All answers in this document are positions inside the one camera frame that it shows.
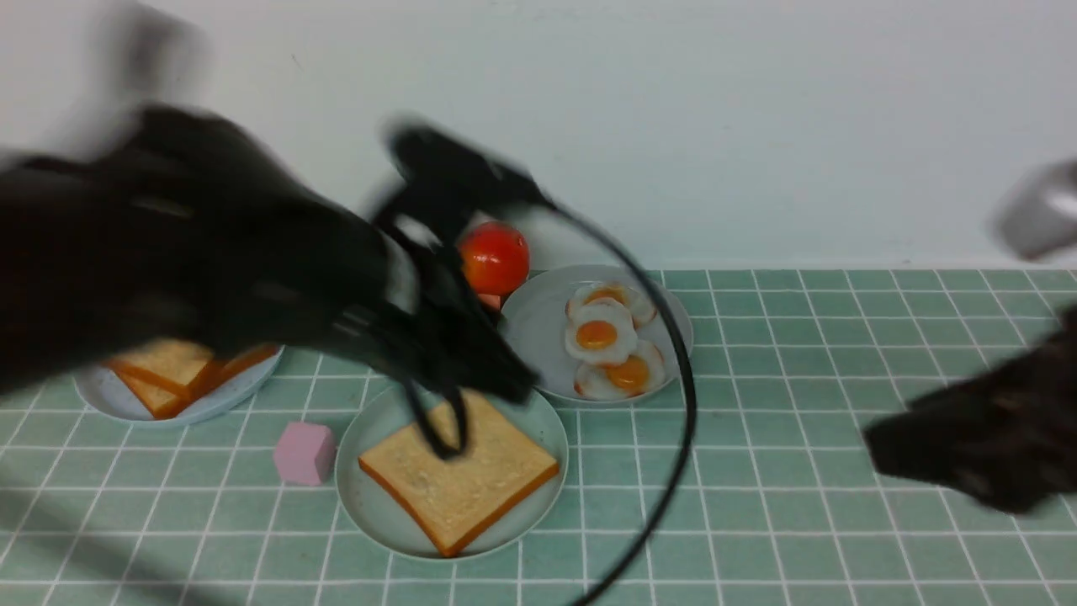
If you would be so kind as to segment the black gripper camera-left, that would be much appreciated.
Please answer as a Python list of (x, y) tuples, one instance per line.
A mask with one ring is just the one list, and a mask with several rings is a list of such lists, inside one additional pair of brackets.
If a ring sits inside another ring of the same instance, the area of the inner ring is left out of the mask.
[[(457, 460), (472, 433), (460, 387), (524, 404), (538, 383), (470, 286), (459, 242), (477, 215), (506, 220), (549, 202), (526, 170), (438, 127), (393, 126), (387, 146), (401, 180), (370, 224), (404, 254), (414, 284), (403, 299), (362, 306), (358, 326), (380, 346), (373, 367), (407, 380), (404, 398), (426, 447)], [(442, 410), (454, 423), (450, 436)]]

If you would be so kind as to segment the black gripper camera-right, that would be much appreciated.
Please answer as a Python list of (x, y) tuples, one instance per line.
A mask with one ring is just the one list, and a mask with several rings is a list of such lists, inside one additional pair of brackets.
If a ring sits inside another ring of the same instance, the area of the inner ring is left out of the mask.
[(862, 429), (876, 473), (1026, 515), (1076, 488), (1076, 311), (1025, 353)]

